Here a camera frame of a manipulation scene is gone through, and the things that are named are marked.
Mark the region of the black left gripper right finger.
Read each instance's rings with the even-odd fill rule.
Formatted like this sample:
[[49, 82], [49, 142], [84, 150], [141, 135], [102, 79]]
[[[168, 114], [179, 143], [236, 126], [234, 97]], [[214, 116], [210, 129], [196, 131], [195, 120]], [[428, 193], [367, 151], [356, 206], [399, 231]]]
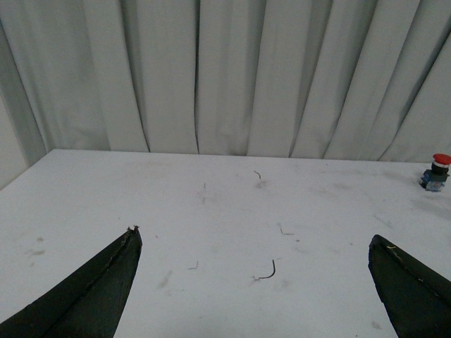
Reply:
[[376, 234], [369, 271], [398, 337], [450, 336], [450, 281]]

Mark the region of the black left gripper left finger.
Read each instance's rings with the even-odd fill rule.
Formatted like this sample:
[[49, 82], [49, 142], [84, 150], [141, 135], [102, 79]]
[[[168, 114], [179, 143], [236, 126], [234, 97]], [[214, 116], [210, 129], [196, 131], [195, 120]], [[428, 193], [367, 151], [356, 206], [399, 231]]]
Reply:
[[113, 337], [137, 272], [142, 238], [127, 229], [75, 272], [1, 323], [2, 337]]

